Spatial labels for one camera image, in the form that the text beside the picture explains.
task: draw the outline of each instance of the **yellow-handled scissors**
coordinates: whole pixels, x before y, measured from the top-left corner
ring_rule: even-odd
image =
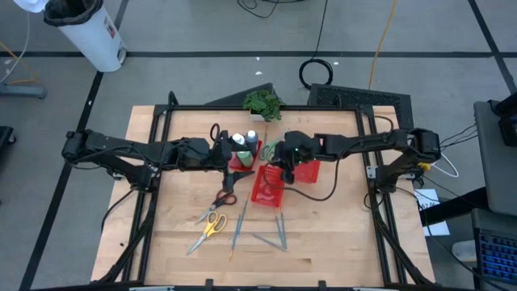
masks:
[[[226,226],[226,215],[224,214],[217,214],[217,212],[212,211],[208,215],[208,224],[207,227],[204,229],[203,234],[201,237],[195,242],[195,244],[188,249],[187,255],[190,255],[193,251],[195,251],[196,248],[198,248],[201,243],[204,242],[205,239],[210,237],[212,234],[216,234],[223,230]]]

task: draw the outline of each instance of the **red plastic basket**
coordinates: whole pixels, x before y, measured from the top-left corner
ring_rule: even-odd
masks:
[[[284,181],[280,178],[283,170],[277,167],[260,166],[258,169],[257,179],[253,186],[251,200],[260,205],[270,207],[280,207],[284,190]],[[263,176],[266,175],[267,182],[273,186],[270,187]]]
[[[262,141],[258,140],[257,154],[253,157],[253,163],[251,164],[251,167],[244,167],[242,165],[241,161],[239,160],[239,158],[237,158],[236,153],[232,153],[232,159],[229,160],[228,166],[230,167],[230,169],[235,170],[235,171],[251,171],[251,169],[253,168],[253,165],[255,164],[255,161],[257,160],[257,157],[259,156],[261,147],[262,147]]]
[[[295,181],[302,183],[316,183],[317,173],[320,171],[320,164],[320,161],[310,161],[296,166],[294,168]]]

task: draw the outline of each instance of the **bottle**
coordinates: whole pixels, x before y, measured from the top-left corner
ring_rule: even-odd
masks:
[[[246,140],[244,139],[244,137],[240,133],[235,133],[232,136],[232,138],[239,145],[243,145],[244,146],[246,144]],[[244,167],[251,167],[251,166],[253,166],[253,156],[251,155],[250,151],[237,152],[237,158],[239,159],[239,161],[241,161],[241,164]]]
[[[246,145],[250,148],[251,155],[257,155],[257,144],[259,143],[259,139],[257,138],[257,133],[254,130],[248,131],[246,134]]]

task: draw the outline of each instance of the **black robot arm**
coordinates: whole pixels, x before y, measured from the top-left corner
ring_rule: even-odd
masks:
[[[149,144],[109,137],[92,130],[68,132],[66,137],[61,154],[67,162],[75,167],[80,162],[95,163],[106,168],[109,175],[125,176],[132,188],[140,191],[153,190],[157,185],[155,178],[161,171],[221,171],[222,187],[227,192],[233,190],[240,178],[254,173],[229,173],[228,161],[232,158],[232,151],[249,149],[229,137],[227,130],[220,131],[218,124],[214,124],[211,130],[212,148],[205,139],[198,137]],[[144,161],[144,165],[135,166],[120,157],[139,159]]]
[[[299,131],[285,133],[285,141],[275,147],[273,163],[284,170],[282,180],[294,183],[294,169],[303,162],[320,160],[333,162],[351,154],[378,150],[398,150],[402,155],[386,166],[379,166],[368,173],[382,192],[394,192],[400,175],[420,162],[435,162],[440,156],[439,139],[436,133],[425,129],[405,131],[394,129],[389,133],[365,137],[344,137],[336,134],[316,133],[309,137]]]

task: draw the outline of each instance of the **paper sheet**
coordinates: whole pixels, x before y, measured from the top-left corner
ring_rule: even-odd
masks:
[[[431,207],[433,205],[438,205],[438,195],[436,195],[435,189],[414,189],[414,194],[418,198],[418,202],[422,206],[422,208],[426,209],[428,207]],[[447,222],[439,222],[435,223],[434,225],[430,225],[429,228],[431,229],[431,233],[433,236],[442,236],[442,235],[449,235],[449,228],[447,227]],[[426,236],[429,236],[429,231],[427,230],[427,227],[423,228],[423,233]]]

